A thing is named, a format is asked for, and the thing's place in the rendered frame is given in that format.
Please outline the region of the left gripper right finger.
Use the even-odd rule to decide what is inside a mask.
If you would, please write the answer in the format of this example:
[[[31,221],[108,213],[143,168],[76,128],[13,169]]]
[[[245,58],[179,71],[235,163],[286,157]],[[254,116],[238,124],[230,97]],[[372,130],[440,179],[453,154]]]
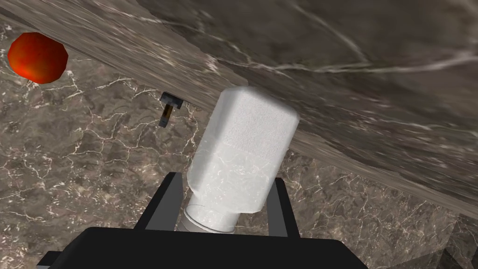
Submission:
[[[266,199],[268,235],[299,238],[300,233],[282,178],[277,177]]]

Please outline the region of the red apple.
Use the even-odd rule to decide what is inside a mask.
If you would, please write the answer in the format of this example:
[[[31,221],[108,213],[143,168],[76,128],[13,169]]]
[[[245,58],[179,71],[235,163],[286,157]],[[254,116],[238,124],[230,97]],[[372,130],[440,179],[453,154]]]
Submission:
[[[60,42],[38,32],[25,32],[13,41],[7,58],[19,76],[37,84],[48,84],[62,76],[69,55]]]

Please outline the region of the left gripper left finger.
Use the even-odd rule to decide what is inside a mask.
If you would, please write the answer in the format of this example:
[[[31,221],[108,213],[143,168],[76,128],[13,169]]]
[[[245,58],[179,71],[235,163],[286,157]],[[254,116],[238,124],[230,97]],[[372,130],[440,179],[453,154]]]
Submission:
[[[170,172],[162,180],[134,229],[173,231],[182,202],[182,174]]]

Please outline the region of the small dark wall socket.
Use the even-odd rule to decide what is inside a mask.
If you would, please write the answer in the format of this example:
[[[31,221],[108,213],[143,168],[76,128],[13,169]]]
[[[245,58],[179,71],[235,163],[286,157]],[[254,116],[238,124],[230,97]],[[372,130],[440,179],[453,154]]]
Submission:
[[[164,110],[162,112],[160,121],[158,123],[158,126],[166,127],[169,122],[169,118],[171,116],[173,109],[174,108],[180,109],[183,104],[183,100],[170,93],[163,92],[161,95],[160,101],[164,103],[165,106],[164,106]]]

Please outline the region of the white translucent bottle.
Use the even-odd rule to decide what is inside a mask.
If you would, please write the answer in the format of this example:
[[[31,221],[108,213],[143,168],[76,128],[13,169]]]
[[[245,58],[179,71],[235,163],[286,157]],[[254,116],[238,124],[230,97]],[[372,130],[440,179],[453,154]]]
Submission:
[[[299,123],[286,104],[251,87],[224,90],[187,173],[179,231],[232,234],[266,201]]]

